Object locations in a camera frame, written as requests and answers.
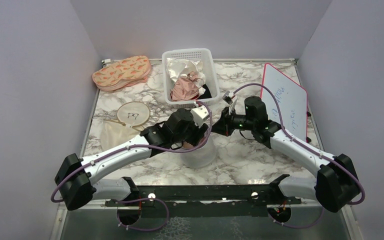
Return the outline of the pink lace bra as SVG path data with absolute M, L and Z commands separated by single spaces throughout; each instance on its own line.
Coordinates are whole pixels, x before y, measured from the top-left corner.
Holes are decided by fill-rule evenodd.
M 193 149 L 195 148 L 194 145 L 192 145 L 191 143 L 188 143 L 186 141 L 183 142 L 183 145 L 182 145 L 182 149 L 184 150 L 190 150 L 190 149 Z

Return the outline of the white mesh laundry bag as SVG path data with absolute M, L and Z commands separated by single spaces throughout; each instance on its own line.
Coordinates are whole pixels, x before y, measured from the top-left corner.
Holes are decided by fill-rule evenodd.
M 180 159 L 184 165 L 192 169 L 198 169 L 209 165 L 216 158 L 217 150 L 212 137 L 210 136 L 206 144 L 194 151 L 181 153 Z

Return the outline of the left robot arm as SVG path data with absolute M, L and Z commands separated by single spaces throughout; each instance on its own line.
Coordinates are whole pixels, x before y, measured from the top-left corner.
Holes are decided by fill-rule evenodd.
M 53 203 L 64 203 L 69 211 L 77 210 L 92 200 L 119 199 L 124 205 L 137 200 L 132 180 L 110 181 L 104 178 L 137 161 L 169 152 L 183 154 L 195 151 L 208 139 L 212 118 L 204 105 L 191 110 L 180 108 L 163 122 L 149 126 L 127 142 L 104 152 L 78 157 L 72 153 L 64 158 L 54 178 Z

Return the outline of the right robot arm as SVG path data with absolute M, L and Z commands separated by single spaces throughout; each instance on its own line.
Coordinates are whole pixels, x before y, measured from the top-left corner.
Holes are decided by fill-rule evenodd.
M 213 133 L 228 137 L 235 130 L 249 131 L 254 141 L 293 159 L 314 176 L 313 179 L 281 177 L 268 190 L 272 202 L 280 204 L 288 197 L 304 198 L 318 201 L 326 210 L 336 213 L 363 194 L 350 157 L 345 154 L 335 156 L 295 137 L 280 123 L 268 118 L 266 105 L 258 96 L 245 99 L 245 114 L 236 113 L 237 98 L 233 93 L 224 96 L 223 100 L 228 106 L 212 125 Z

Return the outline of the pink satin bra in basket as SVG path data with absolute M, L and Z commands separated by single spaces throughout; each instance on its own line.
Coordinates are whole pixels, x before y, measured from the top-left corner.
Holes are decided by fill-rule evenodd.
M 196 100 L 204 93 L 202 87 L 197 87 L 198 76 L 191 72 L 186 77 L 179 77 L 170 91 L 171 100 L 174 102 Z

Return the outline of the black garment in basket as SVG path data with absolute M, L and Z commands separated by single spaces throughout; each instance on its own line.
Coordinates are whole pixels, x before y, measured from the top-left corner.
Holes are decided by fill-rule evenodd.
M 203 94 L 200 94 L 198 97 L 198 100 L 203 100 L 203 99 L 211 99 L 212 94 L 206 84 L 204 84 L 200 90 L 204 90 Z

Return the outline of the embroidery hoop with cloth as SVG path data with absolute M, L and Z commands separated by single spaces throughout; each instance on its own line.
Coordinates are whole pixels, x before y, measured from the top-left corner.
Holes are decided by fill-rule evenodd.
M 123 104 L 116 113 L 116 119 L 104 120 L 100 134 L 103 151 L 124 144 L 145 129 L 151 116 L 149 107 L 143 102 L 131 101 Z

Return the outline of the white satin garment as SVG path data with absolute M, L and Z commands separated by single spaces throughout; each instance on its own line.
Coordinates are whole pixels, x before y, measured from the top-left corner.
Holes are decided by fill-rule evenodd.
M 194 72 L 198 77 L 195 85 L 201 88 L 206 83 L 203 66 L 201 60 L 167 58 L 166 72 L 168 73 L 172 86 L 174 86 L 180 77 L 186 77 L 189 73 Z

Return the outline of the red framed whiteboard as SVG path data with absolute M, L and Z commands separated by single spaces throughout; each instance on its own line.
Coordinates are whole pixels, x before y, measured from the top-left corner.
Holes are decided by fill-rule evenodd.
M 263 69 L 261 100 L 265 103 L 268 118 L 280 123 L 279 114 L 282 115 L 284 127 L 296 138 L 307 140 L 307 91 L 286 74 L 270 63 Z

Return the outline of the white plastic basket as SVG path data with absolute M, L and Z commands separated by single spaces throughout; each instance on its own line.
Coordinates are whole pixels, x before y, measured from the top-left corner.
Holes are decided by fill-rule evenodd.
M 187 48 L 162 54 L 165 101 L 186 108 L 193 101 L 214 103 L 220 96 L 212 53 L 207 48 Z

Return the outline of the carrot pattern pouch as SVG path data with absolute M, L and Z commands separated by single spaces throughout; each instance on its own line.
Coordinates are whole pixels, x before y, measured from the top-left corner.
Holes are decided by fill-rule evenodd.
M 146 83 L 151 69 L 149 58 L 137 55 L 107 64 L 91 77 L 97 88 L 110 92 Z

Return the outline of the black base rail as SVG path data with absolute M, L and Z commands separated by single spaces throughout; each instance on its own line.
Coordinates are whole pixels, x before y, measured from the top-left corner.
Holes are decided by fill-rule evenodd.
M 273 184 L 242 185 L 139 185 L 131 203 L 107 200 L 123 217 L 201 218 L 266 217 L 267 208 L 299 205 L 296 197 L 285 197 Z

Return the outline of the white wall plug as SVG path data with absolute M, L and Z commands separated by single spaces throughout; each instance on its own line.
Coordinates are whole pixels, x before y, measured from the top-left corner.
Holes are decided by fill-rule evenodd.
M 103 65 L 106 65 L 106 64 L 111 63 L 111 61 L 112 61 L 112 60 L 111 60 L 110 58 L 107 58 L 107 59 L 102 60 L 101 63 L 102 63 Z

